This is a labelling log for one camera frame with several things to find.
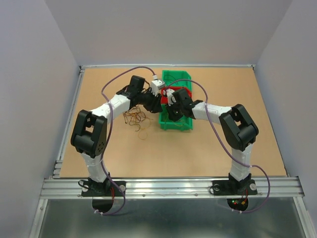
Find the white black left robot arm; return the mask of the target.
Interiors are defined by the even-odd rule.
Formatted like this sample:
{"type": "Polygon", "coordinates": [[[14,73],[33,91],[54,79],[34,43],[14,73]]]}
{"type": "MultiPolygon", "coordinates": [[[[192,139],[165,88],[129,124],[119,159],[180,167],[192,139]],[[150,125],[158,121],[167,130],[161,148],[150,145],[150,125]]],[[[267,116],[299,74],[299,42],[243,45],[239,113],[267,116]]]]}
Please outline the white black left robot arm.
{"type": "Polygon", "coordinates": [[[133,75],[130,83],[102,104],[91,111],[81,110],[76,118],[71,136],[71,145],[82,155],[88,169],[87,180],[80,180],[82,196],[104,196],[114,184],[109,180],[103,158],[116,117],[137,105],[142,105],[150,113],[162,112],[160,104],[161,90],[165,83],[156,75],[144,88],[146,80],[133,75]]]}

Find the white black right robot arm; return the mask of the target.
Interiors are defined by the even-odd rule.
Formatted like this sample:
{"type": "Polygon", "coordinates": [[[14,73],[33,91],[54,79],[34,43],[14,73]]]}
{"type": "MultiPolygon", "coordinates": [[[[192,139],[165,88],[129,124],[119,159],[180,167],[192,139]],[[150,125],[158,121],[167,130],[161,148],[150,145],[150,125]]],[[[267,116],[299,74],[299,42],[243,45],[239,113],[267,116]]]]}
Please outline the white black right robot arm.
{"type": "Polygon", "coordinates": [[[251,189],[253,184],[250,173],[251,150],[259,133],[259,129],[251,116],[241,104],[233,107],[215,106],[202,100],[193,101],[184,88],[163,90],[167,98],[166,109],[170,120],[181,116],[192,119],[207,120],[213,126],[220,124],[226,142],[231,147],[228,153],[232,160],[231,169],[227,180],[214,180],[212,194],[242,195],[244,192],[256,194],[256,189],[251,189]]]}

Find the red plastic bin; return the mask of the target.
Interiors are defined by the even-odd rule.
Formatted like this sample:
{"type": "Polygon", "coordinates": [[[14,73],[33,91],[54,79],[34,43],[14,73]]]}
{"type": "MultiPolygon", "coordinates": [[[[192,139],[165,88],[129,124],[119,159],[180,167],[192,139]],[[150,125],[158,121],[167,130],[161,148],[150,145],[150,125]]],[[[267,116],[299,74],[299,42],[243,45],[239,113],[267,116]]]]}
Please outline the red plastic bin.
{"type": "Polygon", "coordinates": [[[161,98],[161,101],[160,101],[160,102],[161,102],[162,104],[167,104],[167,98],[166,98],[166,96],[164,95],[164,92],[165,92],[165,90],[168,89],[168,88],[173,89],[174,91],[177,91],[177,90],[179,90],[179,89],[185,89],[186,92],[188,93],[189,97],[190,97],[190,98],[192,97],[192,92],[191,92],[191,90],[189,90],[187,87],[183,87],[183,86],[169,86],[169,87],[164,87],[164,88],[161,89],[162,98],[161,98]]]}

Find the near green plastic bin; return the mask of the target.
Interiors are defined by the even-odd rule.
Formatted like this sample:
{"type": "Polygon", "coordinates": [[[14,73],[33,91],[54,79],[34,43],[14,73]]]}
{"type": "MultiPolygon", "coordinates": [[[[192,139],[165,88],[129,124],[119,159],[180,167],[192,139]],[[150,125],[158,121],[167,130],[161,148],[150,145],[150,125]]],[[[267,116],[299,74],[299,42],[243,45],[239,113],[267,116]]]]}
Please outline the near green plastic bin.
{"type": "Polygon", "coordinates": [[[166,110],[166,106],[161,104],[163,111],[159,114],[159,125],[160,128],[163,130],[179,130],[179,131],[186,131],[193,129],[193,119],[183,117],[181,120],[177,122],[172,122],[168,119],[168,113],[166,110]]]}

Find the green plastic bin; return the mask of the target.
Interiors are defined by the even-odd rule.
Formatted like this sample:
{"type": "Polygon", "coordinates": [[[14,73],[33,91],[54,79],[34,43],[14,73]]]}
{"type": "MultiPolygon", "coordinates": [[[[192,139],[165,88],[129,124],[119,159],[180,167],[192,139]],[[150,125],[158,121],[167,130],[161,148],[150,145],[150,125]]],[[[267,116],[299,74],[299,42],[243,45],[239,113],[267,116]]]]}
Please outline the green plastic bin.
{"type": "Polygon", "coordinates": [[[179,130],[179,131],[186,131],[193,129],[193,119],[183,117],[181,120],[177,122],[172,122],[168,119],[168,113],[166,110],[166,106],[161,104],[163,111],[159,114],[159,125],[160,128],[163,130],[179,130]]]}
{"type": "Polygon", "coordinates": [[[187,79],[187,81],[179,81],[173,83],[172,86],[183,86],[187,87],[189,90],[192,90],[192,83],[191,83],[191,75],[186,71],[181,70],[163,70],[162,71],[162,79],[166,85],[170,85],[176,80],[179,79],[187,79]]]}

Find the far green plastic bin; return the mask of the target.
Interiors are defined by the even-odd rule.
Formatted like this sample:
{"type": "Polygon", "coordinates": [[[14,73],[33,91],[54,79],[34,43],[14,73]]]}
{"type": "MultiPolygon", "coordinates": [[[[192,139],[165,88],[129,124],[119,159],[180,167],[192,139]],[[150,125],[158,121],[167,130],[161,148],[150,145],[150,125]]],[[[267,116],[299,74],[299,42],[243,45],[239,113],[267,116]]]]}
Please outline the far green plastic bin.
{"type": "Polygon", "coordinates": [[[162,79],[166,85],[170,85],[176,80],[179,79],[187,79],[187,81],[179,81],[173,83],[172,86],[183,86],[187,87],[189,90],[192,90],[192,83],[191,83],[191,75],[186,71],[181,70],[163,70],[162,71],[162,79]]]}

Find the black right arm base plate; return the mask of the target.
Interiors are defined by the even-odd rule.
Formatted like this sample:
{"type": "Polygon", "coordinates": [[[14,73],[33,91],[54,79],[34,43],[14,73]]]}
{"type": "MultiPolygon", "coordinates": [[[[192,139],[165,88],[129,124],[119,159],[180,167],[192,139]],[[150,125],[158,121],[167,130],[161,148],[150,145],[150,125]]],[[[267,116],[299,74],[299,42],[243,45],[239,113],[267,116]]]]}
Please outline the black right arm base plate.
{"type": "Polygon", "coordinates": [[[215,196],[235,196],[235,195],[257,195],[257,186],[253,179],[247,182],[237,182],[235,180],[213,180],[212,186],[215,196]]]}

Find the aluminium mounting rail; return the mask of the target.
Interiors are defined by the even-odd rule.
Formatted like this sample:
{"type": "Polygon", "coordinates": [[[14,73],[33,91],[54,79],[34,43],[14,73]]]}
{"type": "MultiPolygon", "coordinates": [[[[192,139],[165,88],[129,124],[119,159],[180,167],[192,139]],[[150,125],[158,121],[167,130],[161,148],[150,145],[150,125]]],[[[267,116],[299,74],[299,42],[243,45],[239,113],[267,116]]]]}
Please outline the aluminium mounting rail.
{"type": "MultiPolygon", "coordinates": [[[[210,193],[213,178],[155,178],[125,179],[126,199],[203,199],[227,198],[210,193]]],[[[299,178],[271,177],[270,198],[304,197],[299,178]]],[[[41,199],[83,199],[76,179],[46,179],[41,199]]]]}

